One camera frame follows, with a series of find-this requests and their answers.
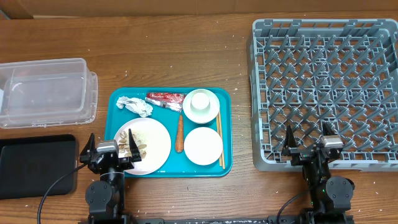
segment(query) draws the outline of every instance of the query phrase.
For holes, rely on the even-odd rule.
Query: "clear plastic container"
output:
[[[0,64],[0,128],[90,123],[97,101],[82,58]]]

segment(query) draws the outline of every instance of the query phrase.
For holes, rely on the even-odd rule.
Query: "dish rack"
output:
[[[331,169],[398,171],[397,39],[391,19],[259,19],[248,40],[254,166],[301,171],[281,154],[328,123],[345,143]]]

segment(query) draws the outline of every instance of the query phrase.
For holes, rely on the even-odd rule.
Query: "blue tray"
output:
[[[145,99],[148,92],[171,92],[171,93],[189,93],[196,88],[120,88],[113,92],[109,99],[108,117],[106,119],[105,139],[113,139],[119,128],[126,122],[138,118],[127,109],[122,110],[116,107],[116,101],[120,96],[136,97]],[[172,149],[166,163],[157,171],[148,175],[132,175],[126,173],[126,177],[222,177],[232,168],[232,120],[231,120],[231,98],[229,94],[220,88],[207,88],[212,91],[220,100],[221,120],[223,127],[223,144],[225,170],[220,167],[218,160],[208,166],[199,166],[191,162],[185,152],[177,153],[175,151],[175,138],[177,137],[177,125],[180,114],[170,109],[154,106],[152,115],[149,116],[161,122],[169,131],[172,140]],[[216,119],[208,124],[195,124],[190,121],[183,113],[184,120],[184,139],[187,134],[198,127],[209,127],[217,131]]]

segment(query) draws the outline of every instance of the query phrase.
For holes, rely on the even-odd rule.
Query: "crumpled foil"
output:
[[[153,107],[142,99],[128,98],[126,96],[119,97],[116,102],[119,109],[126,107],[127,110],[138,114],[141,118],[146,118],[152,114]]]

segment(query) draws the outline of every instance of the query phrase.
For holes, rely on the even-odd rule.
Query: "black tablet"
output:
[[[0,199],[43,196],[77,165],[78,144],[71,134],[0,140]],[[64,178],[49,195],[75,190],[77,172]]]

